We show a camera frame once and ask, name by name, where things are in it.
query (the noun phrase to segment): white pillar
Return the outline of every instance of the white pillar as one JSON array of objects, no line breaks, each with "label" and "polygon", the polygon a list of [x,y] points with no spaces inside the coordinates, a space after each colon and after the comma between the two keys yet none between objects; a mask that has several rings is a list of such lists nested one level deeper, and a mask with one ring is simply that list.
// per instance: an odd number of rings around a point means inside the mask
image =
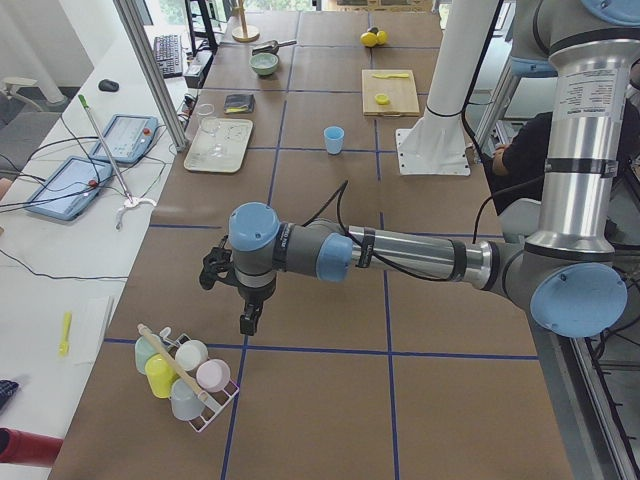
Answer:
[{"label": "white pillar", "polygon": [[[453,0],[427,98],[412,129],[396,131],[402,175],[469,175],[460,112],[499,0]],[[430,110],[451,117],[441,117]]]},{"label": "white pillar", "polygon": [[0,37],[9,49],[20,58],[27,71],[15,72],[14,76],[28,75],[38,81],[38,87],[50,105],[59,105],[67,101],[42,61],[24,37],[16,20],[0,1]]}]

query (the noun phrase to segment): black cable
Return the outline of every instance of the black cable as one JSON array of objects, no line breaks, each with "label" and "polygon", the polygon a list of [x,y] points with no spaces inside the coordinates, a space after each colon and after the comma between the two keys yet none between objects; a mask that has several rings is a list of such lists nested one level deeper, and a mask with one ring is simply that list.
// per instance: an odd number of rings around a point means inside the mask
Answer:
[{"label": "black cable", "polygon": [[491,39],[493,38],[493,32],[495,30],[496,23],[498,23],[498,18],[500,17],[500,11],[502,10],[503,0],[500,0],[496,5],[496,10],[493,12],[493,19],[491,20],[491,27],[487,31],[487,35],[484,38],[484,44],[482,45],[482,51],[480,52],[480,58],[478,59],[478,63],[476,64],[476,69],[473,72],[473,77],[471,79],[471,83],[469,84],[469,89],[467,90],[467,97],[464,99],[464,104],[462,107],[461,120],[462,127],[464,131],[467,132],[469,138],[471,138],[471,142],[473,143],[473,147],[476,149],[478,153],[478,158],[482,158],[482,148],[476,139],[476,132],[473,131],[471,125],[467,121],[467,106],[471,102],[471,96],[473,95],[473,90],[476,86],[476,82],[478,81],[478,76],[480,75],[480,70],[482,69],[482,62],[484,58],[487,56],[487,51],[489,50],[489,45],[491,44]]},{"label": "black cable", "polygon": [[621,339],[626,340],[627,342],[632,343],[637,347],[640,347],[640,343],[636,342],[635,340],[632,340],[631,338],[629,338],[629,337],[627,337],[625,335],[622,335],[622,334],[620,334],[618,332],[613,332],[612,335],[615,335],[616,337],[620,337]]},{"label": "black cable", "polygon": [[[338,224],[340,225],[340,228],[342,229],[344,234],[347,237],[349,237],[356,245],[358,245],[360,248],[362,248],[362,243],[360,241],[358,241],[358,239],[355,238],[349,232],[349,229],[345,226],[344,222],[342,221],[342,213],[341,213],[342,212],[342,197],[344,195],[345,190],[347,189],[347,185],[348,184],[349,184],[349,180],[345,180],[344,183],[337,190],[337,192],[338,192],[338,202],[336,204],[336,215],[338,217]],[[408,275],[408,276],[413,277],[413,278],[417,278],[419,280],[426,280],[428,282],[448,282],[448,281],[450,281],[448,278],[427,277],[427,276],[424,276],[424,275],[419,275],[417,273],[411,272],[410,270],[407,270],[406,268],[404,268],[402,265],[399,265],[399,264],[389,260],[388,258],[380,255],[379,253],[377,253],[375,251],[375,248],[373,248],[371,250],[371,255],[374,258],[380,260],[385,265],[393,268],[394,270],[397,270],[400,273],[404,273],[405,275]]]},{"label": "black cable", "polygon": [[72,138],[65,138],[64,140],[58,140],[56,142],[51,142],[51,143],[47,143],[45,145],[41,145],[38,148],[36,148],[33,152],[31,152],[31,154],[27,157],[27,162],[29,162],[30,160],[33,159],[34,155],[36,153],[38,153],[40,150],[44,150],[45,148],[48,147],[52,147],[54,145],[59,145],[61,143],[66,143],[66,142],[77,142],[78,140],[97,140],[98,137],[94,136],[84,136],[84,137],[72,137]]},{"label": "black cable", "polygon": [[482,202],[482,205],[480,205],[480,208],[478,209],[478,214],[476,215],[476,221],[473,225],[473,239],[471,243],[476,243],[476,240],[478,239],[478,226],[480,225],[480,217],[482,216],[482,211],[484,210],[484,207],[487,206],[487,203],[489,203],[495,197],[498,197],[505,193],[513,192],[515,190],[520,190],[521,188],[528,187],[530,185],[534,185],[542,181],[543,179],[544,179],[544,175],[540,175],[539,177],[536,177],[533,180],[529,180],[528,182],[519,183],[518,185],[514,185],[512,187],[503,188],[502,190],[497,190],[496,192],[493,192],[489,197],[487,197],[485,201]]},{"label": "black cable", "polygon": [[609,243],[616,250],[629,250],[629,251],[640,251],[640,245],[630,245],[625,243],[616,243],[609,240]]},{"label": "black cable", "polygon": [[[625,283],[626,282],[630,282],[630,285],[627,285],[627,289],[629,289],[631,287],[636,287],[636,289],[640,293],[640,283],[638,283],[638,280],[636,280],[635,278],[629,276],[628,272],[625,272],[624,270],[622,270],[619,267],[614,266],[613,269],[620,274],[621,278],[625,281]],[[595,358],[595,360],[599,360],[600,358],[602,358],[602,356],[604,355],[604,351],[605,351],[605,348],[606,348],[607,341],[612,336],[614,336],[614,335],[620,336],[620,335],[618,335],[619,332],[623,332],[623,331],[633,327],[634,325],[638,324],[638,322],[640,322],[640,315],[638,315],[636,318],[631,320],[629,323],[627,323],[627,324],[625,324],[625,325],[623,325],[621,327],[604,329],[600,333],[600,343],[598,343],[598,345],[594,349],[594,358]]]},{"label": "black cable", "polygon": [[48,273],[36,272],[29,265],[24,263],[22,260],[14,257],[12,255],[9,255],[7,252],[5,252],[2,249],[0,249],[0,253],[2,255],[4,255],[5,257],[10,258],[14,262],[19,263],[20,265],[22,265],[24,268],[26,268],[29,271],[29,273],[35,275],[36,277],[45,277],[45,278],[49,278],[51,280],[126,280],[127,279],[127,277],[112,277],[112,276],[108,276],[108,275],[100,275],[100,276],[96,276],[96,277],[77,277],[75,275],[70,275],[70,276],[50,275]]},{"label": "black cable", "polygon": [[327,200],[324,205],[322,205],[322,207],[320,208],[320,210],[318,210],[309,220],[307,220],[306,222],[304,222],[302,224],[303,227],[308,227],[313,221],[315,221],[320,215],[322,215],[322,212],[324,212],[326,210],[326,208],[329,206],[329,204],[331,202],[333,202],[333,200],[340,194],[341,191],[344,191],[347,188],[347,184],[349,183],[349,180],[345,180],[342,185],[340,185],[338,187],[338,189],[333,192],[333,195],[331,195],[331,197],[329,197],[329,200]]},{"label": "black cable", "polygon": [[[133,165],[124,169],[122,171],[122,173],[125,173],[126,171],[128,171],[129,169],[133,168]],[[111,180],[113,177],[115,177],[115,174],[109,175],[107,178],[101,179],[100,182],[97,182],[96,186],[88,186],[88,188],[80,190],[79,192],[73,192],[73,193],[69,193],[67,195],[61,195],[59,197],[54,197],[54,198],[47,198],[47,199],[42,199],[42,200],[31,200],[31,201],[27,201],[27,202],[15,202],[15,203],[5,203],[0,205],[0,213],[8,213],[8,212],[14,212],[16,210],[21,210],[24,208],[27,208],[29,206],[32,205],[45,205],[47,203],[51,203],[51,202],[55,202],[56,200],[61,200],[64,198],[69,198],[69,197],[73,197],[76,195],[83,195],[85,193],[88,193],[90,191],[92,191],[95,188],[105,188],[104,184],[107,183],[109,180]]]},{"label": "black cable", "polygon": [[28,173],[22,173],[22,172],[18,173],[18,172],[14,172],[13,170],[2,170],[2,169],[0,169],[0,173],[4,173],[4,174],[7,174],[7,175],[15,175],[16,177],[31,178],[32,180],[35,180],[36,182],[38,182],[40,185],[42,185],[47,180],[46,178],[38,177],[37,175],[29,175]]},{"label": "black cable", "polygon": [[13,168],[16,172],[18,173],[22,172],[22,170],[18,168],[18,166],[15,163],[13,163],[9,157],[7,157],[6,155],[3,155],[2,153],[0,153],[0,157],[4,158],[9,163],[9,165],[11,165],[11,168]]},{"label": "black cable", "polygon": [[[69,132],[69,134],[73,137],[73,138],[78,138],[76,137],[76,134],[73,133],[71,131],[71,129],[69,128],[69,126],[67,125],[67,122],[64,121],[64,117],[62,115],[60,115],[60,120],[62,121],[62,125],[64,125],[64,128],[67,129],[67,131]],[[93,161],[93,158],[91,158],[89,156],[89,152],[87,152],[84,148],[84,145],[82,145],[82,142],[80,142],[80,140],[77,140],[78,145],[80,145],[80,148],[82,149],[82,151],[84,152],[84,154],[87,156],[87,159],[91,162],[91,165],[93,165],[93,169],[96,172],[96,178],[98,179],[98,183],[100,183],[100,173],[98,172],[98,167],[96,167],[95,162]]]}]

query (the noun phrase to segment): yellow toy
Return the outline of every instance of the yellow toy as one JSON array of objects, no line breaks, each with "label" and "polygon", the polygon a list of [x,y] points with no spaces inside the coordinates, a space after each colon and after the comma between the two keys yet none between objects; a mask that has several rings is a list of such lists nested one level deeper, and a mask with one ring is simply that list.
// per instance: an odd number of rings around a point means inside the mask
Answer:
[{"label": "yellow toy", "polygon": [[360,43],[365,47],[373,48],[376,45],[384,45],[387,43],[389,35],[378,27],[371,27],[362,35],[360,35]]}]

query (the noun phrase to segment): aluminum pole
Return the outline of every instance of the aluminum pole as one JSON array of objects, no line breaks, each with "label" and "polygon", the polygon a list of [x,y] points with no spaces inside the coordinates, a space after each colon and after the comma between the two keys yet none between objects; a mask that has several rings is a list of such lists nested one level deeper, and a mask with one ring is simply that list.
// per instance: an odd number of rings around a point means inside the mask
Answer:
[{"label": "aluminum pole", "polygon": [[133,51],[136,53],[136,57],[138,57],[138,62],[160,110],[162,120],[169,131],[169,135],[171,135],[176,150],[180,152],[187,146],[187,137],[182,130],[178,115],[173,108],[173,102],[171,101],[169,90],[167,90],[167,86],[164,83],[164,78],[156,64],[135,1],[113,0],[113,4],[116,6],[122,25],[129,36]]}]

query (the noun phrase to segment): glass cup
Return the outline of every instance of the glass cup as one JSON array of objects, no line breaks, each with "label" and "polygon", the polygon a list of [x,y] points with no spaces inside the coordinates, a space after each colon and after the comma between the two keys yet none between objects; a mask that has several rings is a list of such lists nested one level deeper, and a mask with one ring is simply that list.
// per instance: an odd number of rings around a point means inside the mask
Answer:
[{"label": "glass cup", "polygon": [[209,154],[213,157],[222,157],[225,154],[224,145],[215,141],[220,130],[220,119],[216,116],[215,107],[210,103],[204,103],[196,107],[195,113],[200,130],[214,140]]}]

